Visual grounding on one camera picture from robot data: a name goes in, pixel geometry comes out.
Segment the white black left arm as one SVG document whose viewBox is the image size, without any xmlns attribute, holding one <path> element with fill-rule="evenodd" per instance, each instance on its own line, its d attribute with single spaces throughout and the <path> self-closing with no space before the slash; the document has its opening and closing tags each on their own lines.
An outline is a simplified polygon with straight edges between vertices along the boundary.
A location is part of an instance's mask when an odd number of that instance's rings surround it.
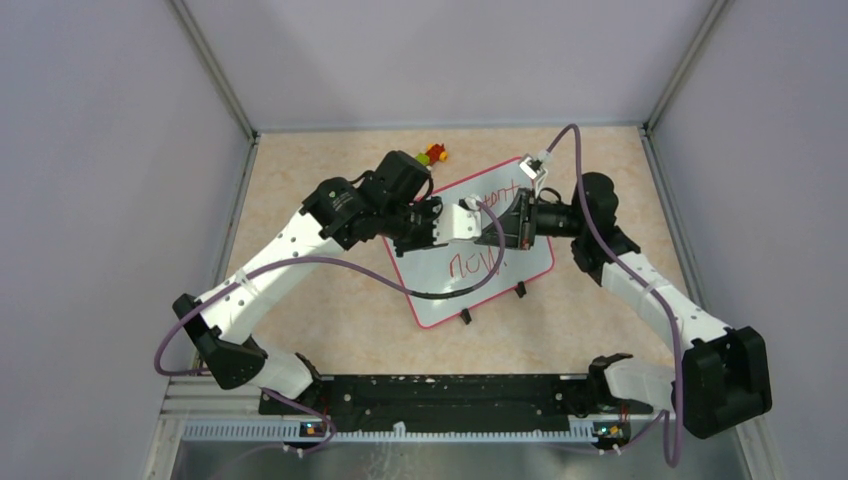
<svg viewBox="0 0 848 480">
<path fill-rule="evenodd" d="M 424 218 L 439 203 L 420 204 L 416 197 L 432 184 L 430 171 L 399 150 L 355 180 L 326 179 L 241 271 L 199 296 L 180 295 L 172 309 L 217 385 L 269 388 L 297 413 L 314 410 L 321 388 L 312 365 L 296 353 L 261 345 L 255 327 L 321 259 L 336 260 L 377 236 L 431 234 Z"/>
</svg>

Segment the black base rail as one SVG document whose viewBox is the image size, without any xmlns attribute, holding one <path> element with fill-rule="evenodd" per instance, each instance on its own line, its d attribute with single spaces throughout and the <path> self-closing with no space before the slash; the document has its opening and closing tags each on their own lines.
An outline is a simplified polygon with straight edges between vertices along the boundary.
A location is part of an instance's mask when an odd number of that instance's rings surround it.
<svg viewBox="0 0 848 480">
<path fill-rule="evenodd" d="M 601 397 L 584 375 L 336 375 L 297 403 L 330 417 L 339 432 L 564 432 L 579 419 L 650 414 L 636 401 Z"/>
</svg>

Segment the colourful toy car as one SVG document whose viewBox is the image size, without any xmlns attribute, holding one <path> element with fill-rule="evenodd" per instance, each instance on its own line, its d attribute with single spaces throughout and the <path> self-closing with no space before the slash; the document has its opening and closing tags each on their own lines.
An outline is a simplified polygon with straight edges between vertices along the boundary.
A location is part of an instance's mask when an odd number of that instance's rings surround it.
<svg viewBox="0 0 848 480">
<path fill-rule="evenodd" d="M 430 167 L 434 163 L 446 161 L 448 159 L 448 152 L 442 143 L 429 144 L 422 152 L 415 156 L 415 159 L 425 167 Z"/>
</svg>

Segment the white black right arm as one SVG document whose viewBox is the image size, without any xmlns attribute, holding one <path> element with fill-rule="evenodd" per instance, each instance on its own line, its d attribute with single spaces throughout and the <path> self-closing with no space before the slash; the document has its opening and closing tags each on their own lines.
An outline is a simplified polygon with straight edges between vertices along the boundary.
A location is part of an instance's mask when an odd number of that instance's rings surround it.
<svg viewBox="0 0 848 480">
<path fill-rule="evenodd" d="M 753 328 L 733 328 L 671 284 L 616 224 L 613 181 L 581 176 L 571 203 L 522 188 L 500 216 L 504 244 L 529 250 L 539 237 L 569 238 L 578 268 L 628 305 L 680 358 L 661 367 L 630 354 L 596 358 L 586 385 L 589 404 L 612 412 L 625 400 L 679 414 L 684 428 L 707 439 L 772 409 L 766 342 Z"/>
</svg>

